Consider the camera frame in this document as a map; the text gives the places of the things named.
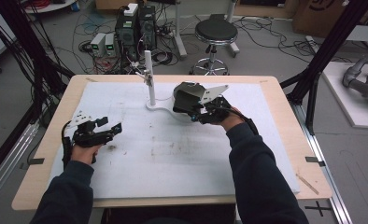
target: desk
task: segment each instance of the desk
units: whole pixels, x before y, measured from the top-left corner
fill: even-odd
[[[332,196],[329,185],[317,163],[306,162],[305,157],[313,157],[304,134],[295,118],[284,92],[274,77],[198,77],[198,76],[155,76],[155,83],[180,83],[186,80],[200,83],[254,83],[260,84],[271,114],[275,120],[281,140],[288,152],[291,165],[297,175],[301,192],[298,200],[328,199]],[[142,82],[137,76],[75,76],[71,79],[64,97],[46,131],[35,158],[45,158],[41,165],[31,165],[12,203],[15,210],[37,208],[50,177],[50,169],[56,151],[61,144],[61,129],[70,120],[77,108],[81,94],[88,82]],[[186,197],[157,199],[108,199],[95,201],[94,207],[147,206],[169,204],[234,203],[234,196]]]

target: chrome stool base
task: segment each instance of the chrome stool base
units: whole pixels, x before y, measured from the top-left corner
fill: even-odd
[[[228,76],[230,75],[230,70],[221,60],[214,59],[214,62],[212,62],[210,58],[204,58],[191,68],[190,75]]]
[[[209,46],[205,53],[210,53],[208,58],[198,61],[190,71],[190,75],[228,76],[228,66],[216,59],[217,46],[232,44],[237,38],[236,27],[226,20],[208,19],[200,21],[195,27],[195,35]]]

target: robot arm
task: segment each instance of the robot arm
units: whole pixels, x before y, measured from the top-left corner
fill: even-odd
[[[362,97],[368,100],[368,76],[365,83],[357,80],[357,76],[366,63],[368,62],[365,59],[359,59],[353,66],[349,67],[344,74],[342,84],[347,88],[358,91]]]

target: person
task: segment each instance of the person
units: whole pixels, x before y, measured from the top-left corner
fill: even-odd
[[[88,223],[93,205],[92,155],[97,154],[100,147],[73,146],[71,161],[62,174],[50,182],[30,224]]]
[[[272,150],[237,115],[230,113],[221,123],[232,151],[235,197],[242,222],[308,223],[288,183],[276,167]],[[92,211],[92,154],[100,146],[74,146],[72,160],[45,192],[31,224],[88,223]]]

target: robotic hand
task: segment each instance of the robotic hand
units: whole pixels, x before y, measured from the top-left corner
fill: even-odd
[[[71,160],[71,154],[73,145],[77,144],[80,147],[93,147],[98,145],[105,145],[107,142],[113,140],[113,137],[122,132],[121,123],[118,123],[108,131],[95,133],[93,130],[97,127],[101,127],[108,123],[108,118],[96,119],[91,121],[90,116],[84,116],[83,114],[77,115],[75,120],[68,121],[62,129],[62,143],[64,148],[64,156],[62,158],[64,168]],[[76,127],[76,131],[73,134],[73,139],[70,137],[64,137],[65,129]],[[93,155],[92,163],[96,162],[96,158]]]
[[[254,134],[259,134],[253,120],[246,118],[240,112],[232,110],[230,103],[221,95],[223,91],[228,89],[228,86],[207,90],[202,90],[198,86],[200,86],[198,83],[192,83],[191,88],[197,88],[197,90],[192,93],[184,90],[175,91],[176,100],[173,107],[174,112],[186,113],[190,116],[191,121],[199,121],[202,124],[222,122],[230,113],[234,113],[248,124]]]

